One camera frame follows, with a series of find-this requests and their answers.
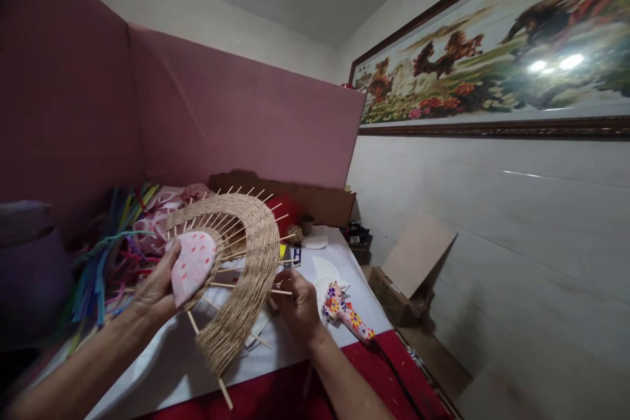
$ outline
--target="pink board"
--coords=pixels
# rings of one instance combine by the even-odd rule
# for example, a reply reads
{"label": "pink board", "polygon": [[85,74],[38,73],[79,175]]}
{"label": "pink board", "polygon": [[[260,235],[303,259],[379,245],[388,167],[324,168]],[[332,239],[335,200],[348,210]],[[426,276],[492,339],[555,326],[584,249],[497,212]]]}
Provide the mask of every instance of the pink board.
{"label": "pink board", "polygon": [[144,176],[127,24],[99,0],[0,4],[0,200],[51,202],[69,237]]}
{"label": "pink board", "polygon": [[363,94],[130,26],[99,0],[0,7],[0,201],[52,203],[64,239],[144,179],[243,169],[343,188]]}
{"label": "pink board", "polygon": [[147,172],[205,182],[233,169],[343,189],[365,95],[130,26]]}

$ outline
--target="cardboard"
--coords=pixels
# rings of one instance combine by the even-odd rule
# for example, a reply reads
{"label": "cardboard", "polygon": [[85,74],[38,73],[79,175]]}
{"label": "cardboard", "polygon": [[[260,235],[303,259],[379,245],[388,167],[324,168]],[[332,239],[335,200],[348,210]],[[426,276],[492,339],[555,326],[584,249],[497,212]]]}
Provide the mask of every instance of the cardboard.
{"label": "cardboard", "polygon": [[229,174],[217,174],[210,176],[208,188],[215,192],[222,188],[224,191],[231,186],[243,189],[265,189],[275,196],[286,194],[303,213],[308,213],[315,218],[315,225],[336,226],[338,228],[348,226],[350,212],[354,205],[356,194],[344,190],[327,189],[272,180],[259,179],[256,174],[244,171],[234,171]]}
{"label": "cardboard", "polygon": [[383,272],[411,299],[456,236],[441,220],[418,212],[387,257]]}
{"label": "cardboard", "polygon": [[394,325],[404,327],[418,324],[418,318],[411,311],[411,301],[394,287],[383,269],[372,268],[367,284]]}

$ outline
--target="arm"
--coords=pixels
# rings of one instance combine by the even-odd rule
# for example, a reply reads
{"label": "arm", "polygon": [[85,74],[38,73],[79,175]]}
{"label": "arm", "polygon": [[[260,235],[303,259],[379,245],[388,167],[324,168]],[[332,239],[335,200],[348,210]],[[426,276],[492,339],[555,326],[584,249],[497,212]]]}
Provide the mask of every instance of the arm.
{"label": "arm", "polygon": [[308,352],[341,420],[391,419],[392,415],[366,380],[354,369],[322,324],[315,287],[296,270],[276,277],[293,301],[273,295],[274,302],[296,341]]}
{"label": "arm", "polygon": [[44,380],[23,392],[9,407],[7,418],[82,419],[90,413],[177,312],[171,267],[180,248],[176,240],[129,307]]}

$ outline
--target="glue gun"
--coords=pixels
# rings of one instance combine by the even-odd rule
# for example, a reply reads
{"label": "glue gun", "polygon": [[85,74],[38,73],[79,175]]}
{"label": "glue gun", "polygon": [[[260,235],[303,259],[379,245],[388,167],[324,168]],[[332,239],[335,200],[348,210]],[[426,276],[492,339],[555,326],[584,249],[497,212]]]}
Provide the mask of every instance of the glue gun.
{"label": "glue gun", "polygon": [[346,303],[337,282],[331,282],[328,285],[326,302],[322,310],[331,323],[341,318],[344,325],[346,325],[363,344],[368,344],[369,341],[374,338],[374,330],[368,328],[365,323],[361,321],[359,315],[352,309],[350,302]]}

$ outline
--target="picture frame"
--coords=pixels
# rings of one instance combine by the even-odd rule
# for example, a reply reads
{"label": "picture frame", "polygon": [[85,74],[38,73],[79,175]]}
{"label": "picture frame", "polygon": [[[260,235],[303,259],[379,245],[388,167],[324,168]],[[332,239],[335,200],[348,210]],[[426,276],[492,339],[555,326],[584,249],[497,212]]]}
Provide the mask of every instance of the picture frame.
{"label": "picture frame", "polygon": [[[359,135],[630,138],[625,0],[491,1],[441,0],[352,63],[348,82],[367,94]],[[483,8],[475,11],[477,4]],[[596,8],[608,10],[595,14]],[[545,23],[549,9],[554,20]],[[491,16],[505,10],[510,10],[505,18]],[[529,11],[539,24],[512,33]],[[491,34],[483,34],[484,21]],[[539,41],[547,31],[553,34]],[[593,44],[602,36],[610,44],[600,51]],[[567,64],[572,60],[575,66]],[[425,84],[418,86],[421,80]],[[415,88],[405,89],[408,83]]]}

